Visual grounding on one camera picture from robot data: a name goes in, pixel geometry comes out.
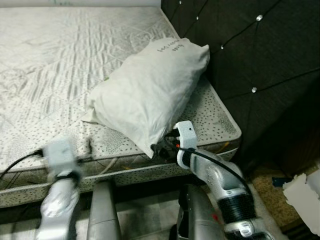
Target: white pillow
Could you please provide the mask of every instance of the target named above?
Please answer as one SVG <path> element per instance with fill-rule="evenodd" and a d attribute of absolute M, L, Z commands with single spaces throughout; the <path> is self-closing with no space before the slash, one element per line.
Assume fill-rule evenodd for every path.
<path fill-rule="evenodd" d="M 210 59 L 209 46 L 163 38 L 128 57 L 91 92 L 85 122 L 106 125 L 150 158 L 150 146 L 172 130 Z"/>

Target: headboard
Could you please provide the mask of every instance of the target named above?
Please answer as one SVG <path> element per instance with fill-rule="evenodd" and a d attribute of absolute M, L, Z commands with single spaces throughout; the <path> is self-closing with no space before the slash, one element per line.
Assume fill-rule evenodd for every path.
<path fill-rule="evenodd" d="M 242 130 L 245 173 L 320 119 L 319 0 L 162 0 L 181 38 L 209 44 L 206 77 Z"/>

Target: white mattress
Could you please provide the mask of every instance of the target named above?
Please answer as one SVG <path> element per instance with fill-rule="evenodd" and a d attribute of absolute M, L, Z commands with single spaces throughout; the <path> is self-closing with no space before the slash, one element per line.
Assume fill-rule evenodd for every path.
<path fill-rule="evenodd" d="M 150 161 L 121 133 L 80 120 L 96 84 L 164 37 L 178 35 L 155 7 L 0 8 L 0 172 L 49 141 L 71 136 L 77 156 L 88 152 L 90 137 L 93 155 L 101 159 L 83 165 L 83 191 L 116 174 L 119 184 L 137 182 L 124 177 L 133 170 L 141 173 L 138 182 L 187 174 L 164 159 Z M 241 131 L 205 79 L 181 120 L 193 122 L 200 146 L 226 153 L 226 159 L 235 153 Z M 118 160 L 111 173 L 97 177 L 112 158 Z M 155 166 L 166 170 L 152 178 L 146 169 Z M 45 168 L 43 160 L 28 158 L 6 174 L 0 207 L 40 200 L 48 187 Z"/>

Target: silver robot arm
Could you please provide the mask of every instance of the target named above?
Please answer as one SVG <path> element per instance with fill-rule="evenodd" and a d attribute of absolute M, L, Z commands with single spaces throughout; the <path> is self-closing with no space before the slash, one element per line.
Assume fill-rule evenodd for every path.
<path fill-rule="evenodd" d="M 180 148 L 190 150 L 179 150 L 177 162 L 180 167 L 190 169 L 209 186 L 221 210 L 226 237 L 239 240 L 274 240 L 265 228 L 263 220 L 256 216 L 254 200 L 248 187 L 238 177 L 211 161 L 210 158 L 242 178 L 240 169 L 234 163 L 224 161 L 212 152 L 197 149 L 197 136 L 190 121 L 178 122 L 174 128 L 178 131 Z"/>
<path fill-rule="evenodd" d="M 53 184 L 41 204 L 41 224 L 36 240 L 75 240 L 75 211 L 82 172 L 67 139 L 50 143 L 44 149 Z"/>

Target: mattress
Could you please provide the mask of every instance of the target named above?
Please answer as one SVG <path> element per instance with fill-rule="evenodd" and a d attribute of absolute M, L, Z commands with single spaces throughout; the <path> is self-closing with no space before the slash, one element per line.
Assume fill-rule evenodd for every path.
<path fill-rule="evenodd" d="M 178 35 L 156 7 L 0 8 L 0 172 L 68 136 L 76 156 L 88 153 L 91 139 L 95 160 L 82 165 L 83 192 L 104 179 L 121 186 L 190 174 L 174 159 L 149 159 L 115 130 L 80 120 L 94 86 L 164 37 Z M 226 160 L 235 154 L 241 131 L 206 79 L 180 120 L 193 122 L 199 147 Z M 44 159 L 22 161 L 0 181 L 0 208 L 43 199 L 47 178 Z"/>

